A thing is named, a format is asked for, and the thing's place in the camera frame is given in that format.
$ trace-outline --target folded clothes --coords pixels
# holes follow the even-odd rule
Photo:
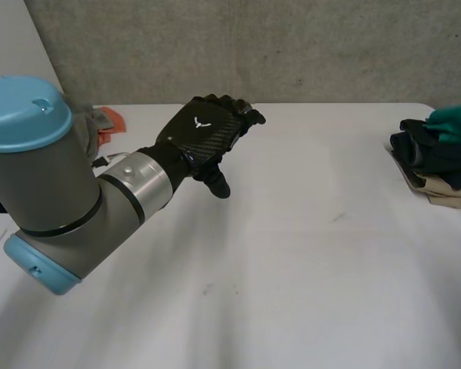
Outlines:
[[[401,121],[400,129],[390,139],[398,161],[417,174],[438,175],[454,190],[461,190],[461,145],[440,142],[424,121],[407,119]]]
[[[390,151],[390,154],[412,190],[425,194],[431,204],[456,209],[461,208],[461,190],[454,190],[437,175],[415,173],[394,150]]]

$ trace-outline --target white tabletop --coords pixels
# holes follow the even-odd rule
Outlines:
[[[267,123],[221,165],[230,199],[187,179],[65,296],[0,240],[0,369],[461,368],[461,211],[383,147],[431,109],[256,107]],[[180,105],[113,108],[128,133],[104,153],[151,145]]]

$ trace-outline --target robotic hand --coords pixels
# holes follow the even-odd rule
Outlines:
[[[188,175],[204,182],[218,198],[228,198],[231,190],[218,167],[222,156],[251,126],[264,122],[264,116],[244,100],[196,97],[167,123],[157,144],[174,145],[188,164]]]
[[[186,177],[228,198],[222,156],[264,122],[244,100],[196,97],[155,145],[96,178],[61,94],[37,78],[0,78],[0,201],[20,227],[5,253],[65,294],[162,209]]]

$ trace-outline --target carbon fiber robotic hand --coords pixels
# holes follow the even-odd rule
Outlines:
[[[245,100],[208,95],[188,102],[164,127],[158,144],[175,146],[187,163],[187,176],[202,181],[218,198],[228,198],[229,185],[218,165],[237,139],[264,116]]]

